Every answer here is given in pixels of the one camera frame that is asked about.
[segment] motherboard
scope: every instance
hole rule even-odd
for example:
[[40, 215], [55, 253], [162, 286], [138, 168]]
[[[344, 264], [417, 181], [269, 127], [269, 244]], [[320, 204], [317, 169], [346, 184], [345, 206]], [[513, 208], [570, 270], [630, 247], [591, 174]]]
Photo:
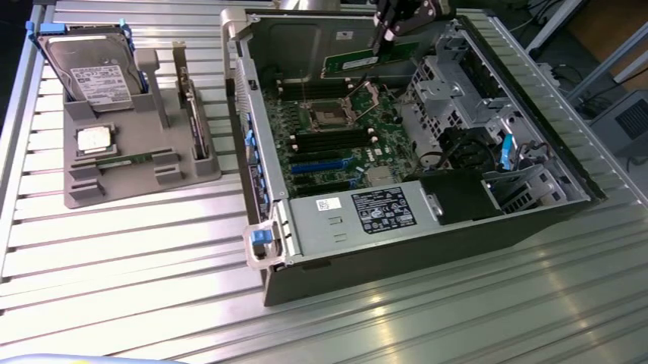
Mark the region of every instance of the motherboard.
[[395, 184], [420, 167], [384, 85], [365, 81], [344, 98], [266, 93], [265, 101], [290, 196]]

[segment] slotted aluminum surface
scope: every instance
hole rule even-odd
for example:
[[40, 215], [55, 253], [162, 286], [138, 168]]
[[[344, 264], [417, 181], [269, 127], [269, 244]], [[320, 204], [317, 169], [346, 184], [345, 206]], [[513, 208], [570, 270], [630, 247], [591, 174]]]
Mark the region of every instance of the slotted aluminum surface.
[[158, 73], [167, 86], [170, 44], [186, 41], [226, 175], [197, 187], [67, 210], [62, 88], [36, 59], [0, 225], [0, 358], [67, 353], [191, 363], [646, 359], [646, 198], [571, 120], [571, 109], [543, 86], [499, 22], [480, 11], [463, 14], [546, 103], [543, 112], [610, 200], [512, 249], [262, 306], [262, 280], [245, 266], [245, 204], [225, 105], [220, 10], [228, 5], [266, 6], [59, 1], [57, 12], [44, 15], [70, 24], [126, 18], [137, 46], [161, 49]]

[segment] hard drive label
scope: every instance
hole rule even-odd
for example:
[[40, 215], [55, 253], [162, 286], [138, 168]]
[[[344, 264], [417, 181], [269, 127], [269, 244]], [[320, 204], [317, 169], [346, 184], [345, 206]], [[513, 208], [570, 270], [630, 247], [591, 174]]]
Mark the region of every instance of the hard drive label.
[[91, 105], [131, 101], [129, 86], [118, 65], [73, 68], [71, 71]]
[[416, 225], [401, 187], [358, 193], [352, 198], [368, 234]]

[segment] hard drive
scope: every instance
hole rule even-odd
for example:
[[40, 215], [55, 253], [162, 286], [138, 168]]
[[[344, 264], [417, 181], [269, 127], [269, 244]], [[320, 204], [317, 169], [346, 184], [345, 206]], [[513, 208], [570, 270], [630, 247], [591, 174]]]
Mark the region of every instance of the hard drive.
[[87, 100], [97, 112], [133, 107], [131, 96], [146, 92], [146, 83], [125, 24], [42, 24], [35, 42], [73, 101]]

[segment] blue pcie slot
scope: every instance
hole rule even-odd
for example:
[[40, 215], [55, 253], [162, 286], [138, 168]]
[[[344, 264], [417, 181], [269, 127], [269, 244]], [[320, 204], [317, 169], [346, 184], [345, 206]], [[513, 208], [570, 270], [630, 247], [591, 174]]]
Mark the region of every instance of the blue pcie slot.
[[346, 169], [352, 158], [338, 159], [337, 161], [321, 162], [321, 163], [308, 163], [301, 165], [293, 165], [290, 167], [290, 172], [293, 174], [312, 173], [320, 171], [333, 171], [336, 169]]

